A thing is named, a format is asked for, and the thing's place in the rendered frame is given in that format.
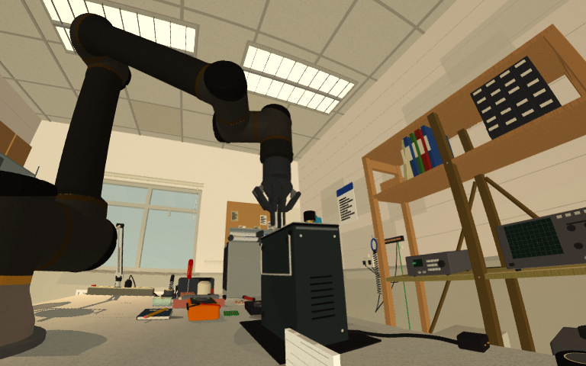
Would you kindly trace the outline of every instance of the black mat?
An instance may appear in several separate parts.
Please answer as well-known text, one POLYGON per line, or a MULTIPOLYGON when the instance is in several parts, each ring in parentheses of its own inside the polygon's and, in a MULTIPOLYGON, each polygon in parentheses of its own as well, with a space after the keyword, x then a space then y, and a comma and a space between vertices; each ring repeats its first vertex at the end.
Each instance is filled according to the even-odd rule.
MULTIPOLYGON (((240 325, 277 361, 278 364, 285 364, 285 341, 273 334, 262 325, 262 320, 250 320, 240 322, 240 325)), ((346 353, 355 349, 374 345, 381 340, 363 334, 350 333, 348 340, 328 345, 329 349, 337 353, 346 353)))

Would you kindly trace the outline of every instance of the notebook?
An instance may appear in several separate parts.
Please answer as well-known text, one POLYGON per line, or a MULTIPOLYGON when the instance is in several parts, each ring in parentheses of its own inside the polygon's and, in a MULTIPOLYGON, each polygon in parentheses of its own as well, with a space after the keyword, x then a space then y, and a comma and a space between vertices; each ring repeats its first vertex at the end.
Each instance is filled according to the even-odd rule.
POLYGON ((168 319, 171 316, 171 313, 173 312, 173 309, 167 309, 161 313, 158 313, 156 315, 153 316, 149 316, 148 318, 144 319, 145 315, 149 315, 150 313, 154 313, 156 311, 159 311, 161 309, 145 309, 143 310, 142 313, 137 315, 137 320, 161 320, 161 319, 168 319))

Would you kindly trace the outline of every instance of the paper on bulletin board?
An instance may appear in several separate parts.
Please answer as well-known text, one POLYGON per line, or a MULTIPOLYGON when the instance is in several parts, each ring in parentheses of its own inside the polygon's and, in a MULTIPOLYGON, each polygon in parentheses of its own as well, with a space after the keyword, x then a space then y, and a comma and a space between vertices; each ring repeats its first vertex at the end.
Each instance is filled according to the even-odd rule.
POLYGON ((338 205, 340 208, 340 224, 351 223, 358 220, 353 183, 350 182, 349 184, 340 188, 336 193, 338 197, 338 205))

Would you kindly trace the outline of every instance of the orange container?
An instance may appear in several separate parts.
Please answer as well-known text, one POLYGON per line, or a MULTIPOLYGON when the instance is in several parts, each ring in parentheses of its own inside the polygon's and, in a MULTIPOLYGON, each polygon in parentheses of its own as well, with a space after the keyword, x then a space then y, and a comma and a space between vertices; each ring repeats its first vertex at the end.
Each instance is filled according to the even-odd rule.
POLYGON ((188 300, 186 307, 187 317, 190 322, 220 319, 220 304, 212 299, 197 301, 191 298, 188 300))

